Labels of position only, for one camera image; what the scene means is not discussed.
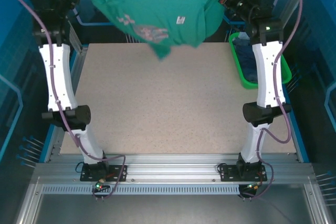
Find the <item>green basket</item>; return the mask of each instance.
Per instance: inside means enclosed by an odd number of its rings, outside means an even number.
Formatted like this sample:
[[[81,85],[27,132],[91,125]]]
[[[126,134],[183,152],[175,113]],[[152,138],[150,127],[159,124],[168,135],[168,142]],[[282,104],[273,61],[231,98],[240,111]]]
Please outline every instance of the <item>green basket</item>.
[[[237,69],[238,69],[240,80],[241,80],[242,85],[245,89],[257,89],[258,84],[247,81],[245,79],[244,75],[243,75],[242,68],[240,67],[239,60],[238,60],[238,57],[237,57],[237,53],[236,53],[235,47],[232,43],[232,40],[234,38],[237,38],[238,35],[239,35],[239,33],[231,34],[230,37],[229,37],[229,43],[231,45],[231,50],[232,50],[233,57],[234,57],[235,62],[236,62],[236,66],[237,66]],[[281,55],[281,77],[282,77],[282,84],[286,84],[290,81],[290,79],[292,79],[292,73],[290,72],[288,64],[287,64],[285,58],[283,57],[283,55]]]

